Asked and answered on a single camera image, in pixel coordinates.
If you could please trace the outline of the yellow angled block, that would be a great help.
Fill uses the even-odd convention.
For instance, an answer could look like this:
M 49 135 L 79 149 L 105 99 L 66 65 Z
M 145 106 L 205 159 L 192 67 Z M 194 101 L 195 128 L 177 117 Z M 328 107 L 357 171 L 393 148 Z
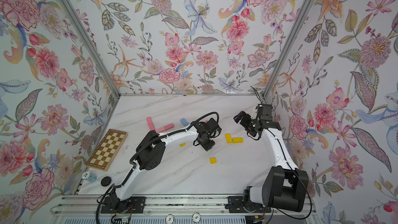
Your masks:
M 225 134 L 225 138 L 226 138 L 226 142 L 228 144 L 233 143 L 232 137 L 231 137 L 231 135 L 229 133 Z

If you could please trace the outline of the light blue long block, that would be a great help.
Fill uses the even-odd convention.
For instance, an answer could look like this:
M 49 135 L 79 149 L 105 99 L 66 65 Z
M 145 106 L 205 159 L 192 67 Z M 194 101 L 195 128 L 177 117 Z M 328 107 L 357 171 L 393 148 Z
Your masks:
M 188 126 L 189 125 L 189 123 L 184 119 L 184 118 L 181 118 L 180 119 L 180 122 L 181 122 L 181 124 L 183 125 L 183 126 Z

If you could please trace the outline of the small yellow cube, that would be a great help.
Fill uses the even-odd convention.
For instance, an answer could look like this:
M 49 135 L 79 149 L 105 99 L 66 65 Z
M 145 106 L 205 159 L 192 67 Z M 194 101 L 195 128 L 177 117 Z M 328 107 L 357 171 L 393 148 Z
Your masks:
M 216 164 L 216 163 L 217 163 L 216 158 L 215 158 L 215 157 L 210 158 L 210 163 L 211 163 L 211 164 Z

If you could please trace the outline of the pink rectangular block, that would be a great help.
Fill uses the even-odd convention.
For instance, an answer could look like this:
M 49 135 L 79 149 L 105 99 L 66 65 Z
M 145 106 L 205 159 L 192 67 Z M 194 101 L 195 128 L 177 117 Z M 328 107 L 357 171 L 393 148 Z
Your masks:
M 170 129 L 172 129 L 172 128 L 174 128 L 174 124 L 173 124 L 173 123 L 170 123 L 170 124 L 167 124 L 167 125 L 165 125 L 165 126 L 163 126 L 163 127 L 160 127 L 160 128 L 158 128 L 158 129 L 156 129 L 155 131 L 156 131 L 157 133 L 163 133 L 163 132 L 166 132 L 166 131 L 168 131 L 168 130 L 170 130 Z

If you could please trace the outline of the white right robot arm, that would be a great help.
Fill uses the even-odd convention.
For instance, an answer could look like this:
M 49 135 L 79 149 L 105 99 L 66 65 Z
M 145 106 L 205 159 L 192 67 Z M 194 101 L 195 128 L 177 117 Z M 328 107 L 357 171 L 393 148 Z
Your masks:
M 301 212 L 309 195 L 309 177 L 289 155 L 282 128 L 273 120 L 272 106 L 258 104 L 253 115 L 241 111 L 234 116 L 234 121 L 244 127 L 250 138 L 266 145 L 274 162 L 261 187 L 248 186 L 244 190 L 243 208 L 249 213 L 255 212 L 260 205 Z

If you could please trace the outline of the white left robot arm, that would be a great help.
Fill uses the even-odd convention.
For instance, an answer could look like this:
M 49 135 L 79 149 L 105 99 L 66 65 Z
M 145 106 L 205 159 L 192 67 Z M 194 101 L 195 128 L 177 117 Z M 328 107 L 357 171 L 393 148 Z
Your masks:
M 161 163 L 168 146 L 192 142 L 194 146 L 201 146 L 205 151 L 211 150 L 215 145 L 214 139 L 221 134 L 222 129 L 218 117 L 207 121 L 203 119 L 201 117 L 188 126 L 172 132 L 148 132 L 129 160 L 132 167 L 127 176 L 120 184 L 113 184 L 109 188 L 103 200 L 105 207 L 115 211 L 122 203 L 127 203 L 133 195 L 134 180 L 139 174 L 155 169 Z

